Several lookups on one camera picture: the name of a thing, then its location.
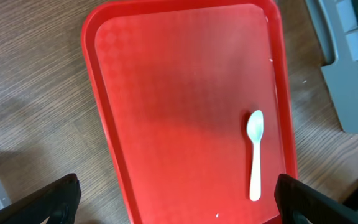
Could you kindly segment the red plastic tray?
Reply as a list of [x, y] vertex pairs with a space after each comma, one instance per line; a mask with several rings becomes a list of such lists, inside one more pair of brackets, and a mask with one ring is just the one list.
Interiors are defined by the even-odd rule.
[[107, 2], [85, 19], [81, 48], [131, 223], [280, 222], [278, 176], [298, 169], [274, 1]]

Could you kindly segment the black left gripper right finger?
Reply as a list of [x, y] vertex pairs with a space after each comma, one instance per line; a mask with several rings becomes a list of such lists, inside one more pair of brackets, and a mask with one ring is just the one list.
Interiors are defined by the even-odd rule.
[[275, 201], [283, 223], [358, 223], [358, 213], [287, 174], [278, 176]]

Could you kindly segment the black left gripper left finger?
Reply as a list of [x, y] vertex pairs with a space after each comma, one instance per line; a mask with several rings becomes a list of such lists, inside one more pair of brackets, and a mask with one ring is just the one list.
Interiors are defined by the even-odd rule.
[[80, 199], [80, 182], [71, 173], [0, 210], [0, 224], [74, 224]]

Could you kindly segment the white plastic spoon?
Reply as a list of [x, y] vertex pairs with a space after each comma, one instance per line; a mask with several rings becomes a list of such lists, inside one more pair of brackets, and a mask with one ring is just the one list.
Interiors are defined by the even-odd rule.
[[264, 133], [264, 116], [261, 110], [253, 112], [247, 122], [246, 132], [252, 142], [252, 167], [250, 174], [249, 198], [256, 202], [262, 193], [260, 143]]

